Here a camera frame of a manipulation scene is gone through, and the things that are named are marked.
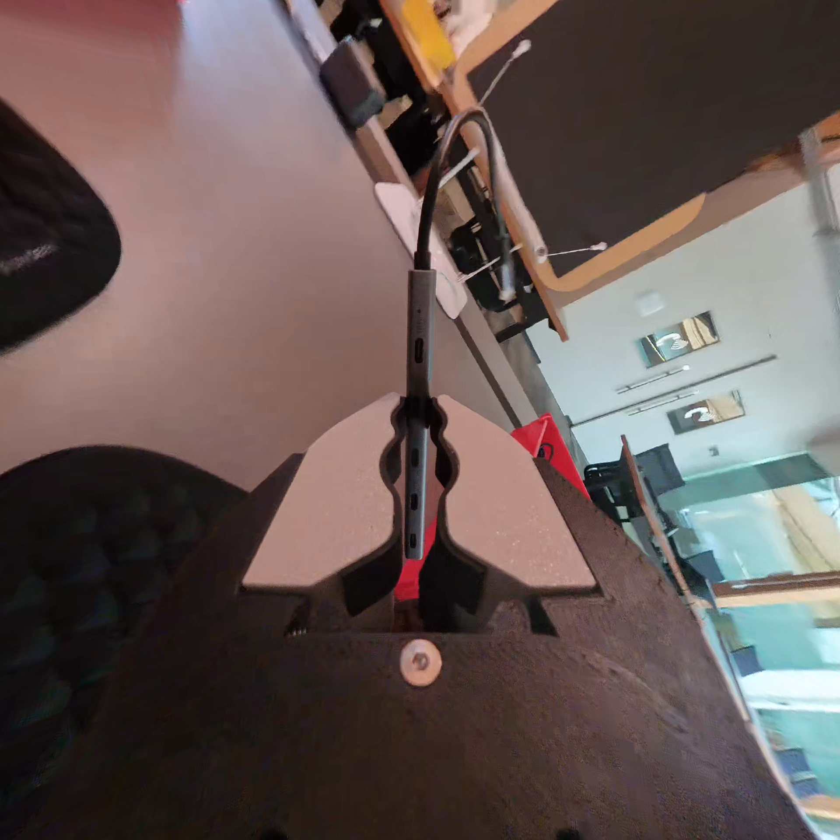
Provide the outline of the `black mat on table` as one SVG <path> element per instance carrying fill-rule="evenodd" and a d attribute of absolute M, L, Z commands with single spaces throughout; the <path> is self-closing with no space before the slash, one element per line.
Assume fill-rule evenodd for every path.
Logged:
<path fill-rule="evenodd" d="M 453 82 L 478 98 L 531 39 L 485 104 L 513 180 L 547 250 L 617 246 L 699 196 L 711 218 L 713 192 L 838 113 L 838 35 L 833 1 L 510 2 Z M 696 238 L 700 210 L 682 228 L 610 271 L 547 260 L 552 304 Z"/>

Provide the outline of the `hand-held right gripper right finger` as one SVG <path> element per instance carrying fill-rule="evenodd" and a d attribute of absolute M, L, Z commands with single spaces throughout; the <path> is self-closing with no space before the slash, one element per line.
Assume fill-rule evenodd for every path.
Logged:
<path fill-rule="evenodd" d="M 475 632 L 507 602 L 597 594 L 537 460 L 452 397 L 440 396 L 435 407 L 435 475 L 443 492 L 420 571 L 424 630 Z"/>

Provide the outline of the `black honeycomb cushion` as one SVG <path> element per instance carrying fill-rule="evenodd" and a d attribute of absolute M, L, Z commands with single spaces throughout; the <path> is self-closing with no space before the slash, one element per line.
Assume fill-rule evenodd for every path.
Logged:
<path fill-rule="evenodd" d="M 2 838 L 37 812 L 136 627 L 245 496 L 131 447 L 66 448 L 2 472 Z"/>

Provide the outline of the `yellow packet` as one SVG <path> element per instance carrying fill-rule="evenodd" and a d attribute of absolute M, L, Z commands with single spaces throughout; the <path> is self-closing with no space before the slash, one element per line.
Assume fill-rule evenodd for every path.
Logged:
<path fill-rule="evenodd" d="M 450 68 L 456 61 L 456 54 L 435 12 L 434 2 L 404 1 L 401 14 L 419 51 L 436 72 Z"/>

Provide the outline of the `red box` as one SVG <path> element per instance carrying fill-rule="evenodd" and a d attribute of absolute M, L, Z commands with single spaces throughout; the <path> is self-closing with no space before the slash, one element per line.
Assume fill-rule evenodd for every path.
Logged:
<path fill-rule="evenodd" d="M 560 434 L 560 430 L 550 413 L 539 416 L 535 421 L 511 432 L 511 436 L 538 459 L 546 460 L 563 478 L 568 480 L 584 498 L 590 494 L 577 469 L 571 452 Z M 406 560 L 402 573 L 394 589 L 397 604 L 415 602 L 419 599 L 421 571 L 434 546 L 437 534 L 437 520 L 430 521 L 424 534 L 424 552 L 420 560 Z"/>

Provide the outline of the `dark grey pouch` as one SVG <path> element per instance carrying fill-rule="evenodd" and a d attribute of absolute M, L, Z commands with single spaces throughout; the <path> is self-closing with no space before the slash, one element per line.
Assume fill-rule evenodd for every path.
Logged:
<path fill-rule="evenodd" d="M 351 133 L 382 113 L 385 91 L 351 36 L 342 39 L 321 64 L 319 78 L 344 128 Z"/>

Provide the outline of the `black flat pad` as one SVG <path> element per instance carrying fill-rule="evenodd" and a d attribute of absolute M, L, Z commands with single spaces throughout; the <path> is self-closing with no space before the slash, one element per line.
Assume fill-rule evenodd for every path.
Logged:
<path fill-rule="evenodd" d="M 119 229 L 74 166 L 1 103 L 1 352 L 98 297 L 122 256 Z"/>

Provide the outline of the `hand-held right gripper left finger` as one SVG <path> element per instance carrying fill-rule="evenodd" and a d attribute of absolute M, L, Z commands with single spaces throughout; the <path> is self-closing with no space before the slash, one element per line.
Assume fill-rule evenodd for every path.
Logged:
<path fill-rule="evenodd" d="M 393 617 L 403 571 L 403 398 L 389 392 L 303 454 L 253 559 L 247 595 L 324 617 Z"/>

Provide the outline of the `long wooden desk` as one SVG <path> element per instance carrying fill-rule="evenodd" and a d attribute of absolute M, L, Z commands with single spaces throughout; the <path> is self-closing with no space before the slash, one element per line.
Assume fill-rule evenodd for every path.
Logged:
<path fill-rule="evenodd" d="M 644 476 L 637 466 L 635 456 L 628 443 L 627 437 L 624 434 L 621 435 L 621 443 L 622 455 L 624 461 L 626 462 L 627 473 L 633 484 L 633 492 L 638 505 L 644 514 L 647 525 L 653 534 L 654 541 L 658 545 L 667 567 L 670 569 L 670 572 L 675 579 L 682 600 L 686 603 L 695 618 L 700 618 L 700 604 L 698 603 L 697 598 L 690 591 L 686 578 L 679 568 L 675 553 L 670 547 L 662 525 L 661 517 L 658 515 L 655 508 L 655 499 L 651 496 L 644 483 Z"/>

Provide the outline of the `framed wall picture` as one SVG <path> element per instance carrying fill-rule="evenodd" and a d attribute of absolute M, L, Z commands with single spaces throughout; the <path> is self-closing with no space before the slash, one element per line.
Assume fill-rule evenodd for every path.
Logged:
<path fill-rule="evenodd" d="M 675 435 L 700 431 L 745 417 L 746 409 L 738 391 L 724 392 L 690 404 L 678 406 L 667 413 Z"/>
<path fill-rule="evenodd" d="M 648 369 L 675 361 L 719 342 L 719 333 L 709 311 L 685 318 L 650 332 L 637 341 Z"/>

